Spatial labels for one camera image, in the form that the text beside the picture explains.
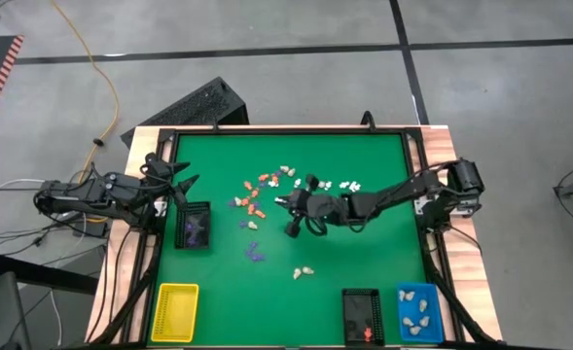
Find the wooden table edge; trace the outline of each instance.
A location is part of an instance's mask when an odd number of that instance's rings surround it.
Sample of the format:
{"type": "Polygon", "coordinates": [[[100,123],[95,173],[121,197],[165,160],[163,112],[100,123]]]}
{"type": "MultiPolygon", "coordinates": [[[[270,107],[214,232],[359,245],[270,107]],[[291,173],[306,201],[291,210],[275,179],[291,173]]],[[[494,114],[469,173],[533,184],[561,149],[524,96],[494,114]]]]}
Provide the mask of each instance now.
{"type": "MultiPolygon", "coordinates": [[[[143,175],[139,172],[139,166],[144,163],[144,157],[150,152],[155,152],[158,146],[158,138],[161,129],[177,129],[177,130],[210,130],[213,126],[211,125],[168,125],[168,126],[138,126],[135,128],[134,136],[130,150],[128,152],[128,160],[126,163],[125,174],[131,176],[142,177],[143,175]]],[[[353,128],[368,128],[367,125],[321,125],[321,124],[298,124],[298,125],[220,125],[222,130],[244,130],[244,129],[353,129],[353,128]]],[[[450,138],[450,133],[447,125],[377,125],[376,128],[420,128],[422,132],[422,137],[424,141],[425,153],[427,155],[427,161],[429,164],[456,159],[456,154],[452,145],[452,140],[450,138]]],[[[470,219],[453,219],[452,224],[470,234],[475,239],[476,233],[474,230],[474,224],[470,219]]],[[[115,256],[120,249],[120,243],[127,230],[127,225],[119,220],[114,221],[111,228],[110,240],[108,244],[108,269],[109,278],[107,280],[107,297],[104,300],[104,310],[102,312],[101,320],[97,325],[92,338],[96,338],[100,335],[109,320],[109,308],[111,302],[114,302],[114,314],[117,312],[119,307],[125,302],[128,296],[128,289],[130,285],[130,276],[132,274],[135,255],[138,249],[138,234],[132,233],[131,236],[125,243],[123,251],[120,255],[120,263],[118,268],[118,288],[116,289],[116,295],[111,298],[111,292],[113,290],[113,264],[115,256]]],[[[501,339],[500,328],[498,325],[498,320],[496,317],[495,309],[493,306],[493,301],[491,298],[491,293],[487,283],[486,274],[484,272],[483,259],[479,255],[478,250],[466,242],[458,235],[453,235],[447,233],[444,237],[445,243],[447,245],[448,261],[450,264],[450,271],[452,274],[452,281],[455,288],[455,293],[457,297],[461,300],[465,308],[470,312],[472,317],[479,323],[483,330],[496,339],[501,339]]],[[[146,248],[146,256],[144,259],[144,264],[142,267],[142,272],[145,271],[147,267],[147,262],[152,256],[152,247],[154,244],[154,237],[148,242],[148,247],[146,248]]],[[[439,256],[434,259],[436,264],[439,266],[439,256]]],[[[93,325],[96,321],[97,315],[100,310],[100,305],[102,303],[104,294],[104,262],[102,266],[102,272],[100,274],[101,278],[98,283],[98,289],[94,298],[90,323],[88,326],[87,336],[91,332],[93,325]]],[[[443,322],[446,333],[446,338],[448,340],[455,339],[454,333],[452,331],[452,323],[450,318],[450,313],[448,309],[448,304],[446,303],[444,297],[440,295],[440,306],[442,308],[443,322]]],[[[131,321],[130,337],[129,341],[138,341],[140,328],[142,324],[143,309],[145,307],[146,299],[145,293],[142,298],[137,302],[135,306],[135,312],[133,313],[133,318],[131,321]]]]}

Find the orange object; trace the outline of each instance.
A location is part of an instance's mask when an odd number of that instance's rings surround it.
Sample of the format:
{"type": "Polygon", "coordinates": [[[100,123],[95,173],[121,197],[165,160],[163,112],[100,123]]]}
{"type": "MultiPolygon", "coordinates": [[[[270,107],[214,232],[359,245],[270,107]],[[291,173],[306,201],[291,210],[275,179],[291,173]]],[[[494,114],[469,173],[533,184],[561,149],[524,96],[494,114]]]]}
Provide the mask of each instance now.
{"type": "Polygon", "coordinates": [[[366,337],[367,342],[371,341],[371,337],[373,337],[373,331],[370,327],[366,327],[366,330],[364,331],[364,337],[366,337]]]}

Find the black tray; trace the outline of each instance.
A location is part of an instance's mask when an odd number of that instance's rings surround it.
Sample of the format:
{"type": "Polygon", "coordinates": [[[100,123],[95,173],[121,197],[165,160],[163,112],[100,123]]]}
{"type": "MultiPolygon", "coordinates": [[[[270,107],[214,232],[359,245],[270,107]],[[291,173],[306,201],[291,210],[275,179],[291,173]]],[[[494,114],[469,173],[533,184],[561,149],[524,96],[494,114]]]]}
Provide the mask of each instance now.
{"type": "Polygon", "coordinates": [[[342,320],[344,321],[344,345],[385,345],[378,289],[343,289],[342,320]],[[372,332],[369,341],[366,341],[366,329],[372,332]]]}
{"type": "Polygon", "coordinates": [[[210,202],[187,203],[178,210],[176,220],[177,249],[206,249],[210,243],[210,202]]]}

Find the wooden table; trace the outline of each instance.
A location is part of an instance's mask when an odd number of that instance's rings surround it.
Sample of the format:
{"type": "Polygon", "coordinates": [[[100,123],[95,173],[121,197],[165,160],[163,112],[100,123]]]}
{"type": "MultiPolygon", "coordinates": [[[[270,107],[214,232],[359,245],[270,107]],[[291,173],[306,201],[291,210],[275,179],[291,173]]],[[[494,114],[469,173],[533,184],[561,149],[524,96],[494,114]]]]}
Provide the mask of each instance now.
{"type": "MultiPolygon", "coordinates": [[[[205,125],[193,125],[193,126],[164,126],[163,128],[171,129],[210,129],[212,126],[205,125]]],[[[362,127],[366,128],[365,125],[227,125],[220,126],[221,128],[354,128],[362,127]]],[[[402,127],[400,125],[379,125],[378,127],[402,127]]],[[[158,138],[161,126],[139,126],[135,129],[134,139],[130,147],[130,152],[128,155],[128,161],[126,163],[125,174],[142,177],[143,175],[139,172],[139,167],[145,162],[144,157],[148,153],[155,152],[157,150],[158,138]]],[[[452,140],[450,139],[450,132],[448,127],[445,125],[426,125],[420,126],[423,143],[426,151],[426,156],[429,164],[456,159],[456,154],[454,148],[452,147],[452,140]]],[[[163,148],[163,158],[169,157],[169,151],[171,147],[170,142],[165,142],[163,148]]],[[[412,153],[413,167],[414,169],[419,168],[417,153],[414,147],[410,149],[412,153]]],[[[470,219],[452,219],[452,224],[464,232],[468,233],[476,239],[476,233],[474,230],[474,225],[470,219]]],[[[109,323],[109,310],[111,308],[111,303],[113,302],[114,316],[117,313],[120,306],[125,302],[130,286],[130,279],[133,272],[133,266],[135,261],[135,256],[138,249],[139,234],[132,232],[124,247],[122,247],[122,252],[120,254],[120,261],[116,270],[115,267],[115,257],[120,250],[120,244],[122,239],[128,230],[128,226],[123,221],[115,221],[112,225],[111,236],[108,244],[108,253],[110,259],[108,259],[108,279],[106,286],[104,285],[104,279],[100,279],[98,284],[98,290],[95,295],[93,302],[93,307],[91,310],[90,324],[88,326],[88,334],[94,327],[98,313],[100,311],[100,306],[104,302],[104,310],[100,322],[98,323],[94,336],[96,338],[98,335],[104,331],[109,323]],[[118,285],[116,288],[115,295],[112,296],[113,292],[113,271],[117,272],[118,285]],[[106,298],[103,299],[104,290],[106,288],[106,298]]],[[[483,330],[495,339],[501,339],[500,328],[498,326],[498,320],[496,317],[495,309],[493,307],[493,301],[491,299],[491,293],[489,291],[489,285],[487,283],[487,277],[484,272],[483,259],[479,253],[479,250],[467,239],[461,235],[455,234],[452,231],[447,232],[444,235],[444,240],[448,252],[448,261],[450,265],[450,271],[452,274],[452,282],[454,285],[455,293],[457,297],[461,300],[461,303],[469,311],[475,321],[483,328],[483,330]]],[[[429,237],[429,244],[431,248],[435,247],[435,242],[432,237],[429,237]]],[[[154,245],[154,237],[150,237],[145,251],[144,264],[142,271],[147,268],[147,264],[152,257],[152,246],[154,245]]],[[[434,261],[439,264],[439,256],[436,254],[434,256],[434,261]]],[[[446,331],[446,339],[454,340],[455,334],[452,330],[452,322],[450,319],[450,312],[448,309],[448,304],[444,297],[440,295],[440,305],[442,308],[442,316],[444,320],[444,326],[446,331]]],[[[143,309],[145,307],[146,299],[144,296],[135,305],[135,312],[133,314],[129,341],[138,341],[143,309]]]]}

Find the black floor stripe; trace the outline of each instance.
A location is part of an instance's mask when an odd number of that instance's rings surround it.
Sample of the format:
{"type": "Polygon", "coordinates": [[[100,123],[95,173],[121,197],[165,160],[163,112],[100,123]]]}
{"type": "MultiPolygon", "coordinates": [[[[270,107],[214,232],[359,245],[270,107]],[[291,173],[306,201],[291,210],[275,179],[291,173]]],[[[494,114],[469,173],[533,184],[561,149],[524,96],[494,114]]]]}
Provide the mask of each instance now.
{"type": "Polygon", "coordinates": [[[540,40],[503,40],[489,42],[463,43],[430,43],[411,44],[412,51],[428,50],[464,50],[464,49],[502,49],[502,48],[538,48],[552,46],[571,46],[573,39],[540,39],[540,40]]]}
{"type": "Polygon", "coordinates": [[[407,39],[407,31],[403,23],[403,15],[401,14],[398,0],[390,0],[390,6],[392,7],[392,16],[394,16],[396,32],[399,35],[399,44],[401,45],[401,53],[403,54],[403,61],[405,62],[405,70],[407,71],[410,90],[412,91],[416,117],[419,123],[427,125],[429,123],[429,116],[427,116],[426,108],[424,107],[424,98],[422,97],[422,90],[420,90],[418,76],[415,73],[415,64],[413,64],[412,52],[410,51],[410,42],[407,39]]]}
{"type": "MultiPolygon", "coordinates": [[[[122,62],[133,60],[154,59],[183,59],[183,58],[210,58],[210,57],[242,57],[281,54],[305,54],[305,53],[378,53],[390,52],[400,49],[398,44],[362,44],[362,45],[334,45],[312,46],[291,48],[264,48],[264,49],[235,49],[235,50],[212,50],[197,52],[151,52],[151,53],[124,53],[124,54],[96,54],[93,60],[96,62],[122,62]]],[[[85,63],[90,62],[87,56],[57,56],[57,57],[33,57],[19,58],[16,64],[49,64],[49,63],[85,63]]]]}
{"type": "MultiPolygon", "coordinates": [[[[185,59],[210,57],[244,57],[281,54],[306,53],[382,53],[401,51],[405,47],[411,51],[434,50],[465,50],[465,49],[501,49],[501,48],[537,48],[552,46],[573,46],[573,39],[539,39],[539,40],[508,40],[489,42],[463,42],[463,43],[422,43],[422,44],[353,44],[333,46],[286,47],[286,48],[258,48],[233,50],[208,50],[197,52],[146,52],[146,53],[119,53],[96,54],[96,62],[125,62],[136,60],[156,59],[185,59]]],[[[26,57],[18,58],[16,64],[55,64],[55,63],[86,63],[90,62],[85,55],[26,57]]]]}

